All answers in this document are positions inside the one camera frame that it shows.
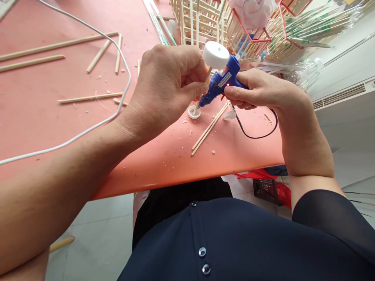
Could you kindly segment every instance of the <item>tabletop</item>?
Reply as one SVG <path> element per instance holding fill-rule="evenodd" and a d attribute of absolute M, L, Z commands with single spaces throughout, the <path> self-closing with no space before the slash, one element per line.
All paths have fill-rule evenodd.
<path fill-rule="evenodd" d="M 56 0 L 50 3 L 100 31 L 122 34 L 122 52 L 132 74 L 125 99 L 128 102 L 137 82 L 137 60 L 160 43 L 143 1 Z M 156 1 L 156 4 L 163 16 L 173 16 L 166 0 Z M 19 0 L 0 22 L 0 55 L 91 35 L 96 34 L 37 1 Z M 0 74 L 0 159 L 61 144 L 116 111 L 117 105 L 111 98 L 64 105 L 57 102 L 105 94 L 107 90 L 123 91 L 129 74 L 115 74 L 117 50 L 113 45 L 93 71 L 86 73 L 104 42 L 105 39 L 101 39 L 0 62 L 3 66 L 51 55 L 66 56 L 64 60 Z M 202 114 L 197 120 L 190 119 L 185 112 L 161 135 L 124 159 L 94 199 L 283 164 L 279 128 L 263 139 L 249 139 L 236 120 L 224 121 L 223 118 L 191 156 L 191 148 L 224 103 L 225 100 L 215 99 L 201 108 Z M 274 125 L 267 123 L 265 112 L 274 119 L 266 107 L 237 110 L 248 135 L 258 137 L 272 130 Z M 60 151 L 3 165 L 0 180 L 56 153 Z"/>

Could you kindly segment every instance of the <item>tile floor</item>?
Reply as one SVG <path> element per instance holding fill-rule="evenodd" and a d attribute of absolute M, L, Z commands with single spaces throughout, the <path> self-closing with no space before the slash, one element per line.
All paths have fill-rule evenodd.
<path fill-rule="evenodd" d="M 254 197 L 252 180 L 222 177 L 234 198 L 290 219 L 290 210 Z M 49 257 L 46 281 L 115 281 L 132 252 L 133 194 L 88 202 L 58 240 L 75 241 Z"/>

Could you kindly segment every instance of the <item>black cable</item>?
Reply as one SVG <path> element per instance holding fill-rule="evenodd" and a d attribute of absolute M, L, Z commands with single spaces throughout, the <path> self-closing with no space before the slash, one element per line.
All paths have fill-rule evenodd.
<path fill-rule="evenodd" d="M 236 114 L 236 118 L 237 118 L 237 121 L 238 121 L 239 126 L 241 127 L 242 132 L 243 132 L 243 133 L 245 134 L 245 136 L 247 136 L 248 138 L 251 138 L 251 139 L 262 139 L 262 138 L 264 138 L 264 137 L 267 137 L 267 136 L 271 135 L 271 134 L 276 130 L 276 128 L 277 128 L 277 124 L 278 124 L 279 121 L 278 121 L 278 119 L 277 119 L 276 112 L 275 112 L 273 109 L 270 108 L 270 110 L 273 112 L 273 114 L 274 114 L 274 116 L 275 116 L 275 119 L 276 119 L 276 124 L 275 124 L 275 127 L 273 128 L 273 130 L 272 130 L 270 133 L 268 133 L 267 135 L 264 135 L 264 136 L 262 136 L 262 137 L 250 137 L 250 136 L 248 136 L 248 135 L 245 133 L 245 131 L 243 130 L 243 127 L 242 127 L 241 121 L 240 121 L 239 118 L 238 118 L 237 112 L 236 112 L 236 110 L 235 110 L 235 108 L 234 108 L 233 105 L 232 105 L 232 107 L 233 107 L 233 111 L 234 111 L 234 113 Z"/>

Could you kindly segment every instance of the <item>blue hot glue gun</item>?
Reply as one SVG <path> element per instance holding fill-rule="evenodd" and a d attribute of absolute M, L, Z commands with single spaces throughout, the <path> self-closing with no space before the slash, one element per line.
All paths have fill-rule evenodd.
<path fill-rule="evenodd" d="M 227 66 L 224 68 L 223 72 L 221 74 L 215 72 L 215 74 L 211 77 L 208 92 L 200 99 L 199 107 L 204 107 L 205 105 L 210 104 L 216 96 L 223 94 L 226 86 L 236 86 L 249 89 L 236 79 L 237 73 L 240 69 L 241 67 L 238 64 L 236 57 L 230 55 Z"/>

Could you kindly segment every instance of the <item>black plastic crate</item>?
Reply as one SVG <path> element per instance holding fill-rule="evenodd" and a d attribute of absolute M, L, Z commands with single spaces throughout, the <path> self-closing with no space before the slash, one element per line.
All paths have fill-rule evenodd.
<path fill-rule="evenodd" d="M 257 180 L 253 179 L 254 196 L 277 206 L 282 206 L 278 197 L 276 183 L 274 180 Z"/>

